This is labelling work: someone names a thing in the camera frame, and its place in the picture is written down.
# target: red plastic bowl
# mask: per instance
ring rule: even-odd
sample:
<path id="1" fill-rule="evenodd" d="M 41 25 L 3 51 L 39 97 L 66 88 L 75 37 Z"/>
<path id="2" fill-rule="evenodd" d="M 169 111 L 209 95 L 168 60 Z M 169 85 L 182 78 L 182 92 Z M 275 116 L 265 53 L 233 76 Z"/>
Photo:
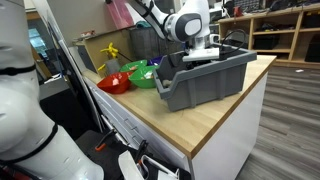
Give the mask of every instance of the red plastic bowl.
<path id="1" fill-rule="evenodd" d="M 122 94 L 129 89 L 131 82 L 129 76 L 132 72 L 119 72 L 111 74 L 100 81 L 97 86 L 105 92 L 111 94 Z M 113 85 L 113 80 L 118 79 L 119 84 Z"/>

